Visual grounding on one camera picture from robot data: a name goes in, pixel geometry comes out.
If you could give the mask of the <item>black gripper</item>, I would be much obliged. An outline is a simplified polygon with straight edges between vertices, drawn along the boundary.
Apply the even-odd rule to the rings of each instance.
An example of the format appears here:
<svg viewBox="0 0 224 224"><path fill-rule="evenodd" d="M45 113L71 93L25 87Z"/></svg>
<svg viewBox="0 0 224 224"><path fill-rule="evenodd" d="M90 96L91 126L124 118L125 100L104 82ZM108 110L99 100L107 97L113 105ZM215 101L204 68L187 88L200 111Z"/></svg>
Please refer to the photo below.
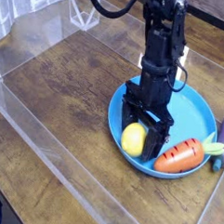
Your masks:
<svg viewBox="0 0 224 224"><path fill-rule="evenodd" d="M174 60L141 60L139 84L125 82L123 95L122 130L128 125L138 123L140 116L152 112L160 122L149 126L141 158L150 161L155 158L169 137L170 126L174 124L167 105L174 92L177 64Z"/></svg>

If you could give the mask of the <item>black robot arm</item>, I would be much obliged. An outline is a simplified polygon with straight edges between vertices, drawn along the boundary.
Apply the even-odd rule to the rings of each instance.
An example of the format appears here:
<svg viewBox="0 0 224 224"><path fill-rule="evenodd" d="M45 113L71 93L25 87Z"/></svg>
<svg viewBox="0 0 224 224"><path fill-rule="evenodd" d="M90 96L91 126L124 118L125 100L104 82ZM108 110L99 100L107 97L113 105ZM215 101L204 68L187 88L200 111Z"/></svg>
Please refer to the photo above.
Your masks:
<svg viewBox="0 0 224 224"><path fill-rule="evenodd" d="M157 156L168 141L174 124L167 105L177 89L174 87L179 58L186 43L184 25L186 0L142 0L145 24L145 54L141 60L141 77L136 85L125 82L122 127L137 121L147 126L141 158Z"/></svg>

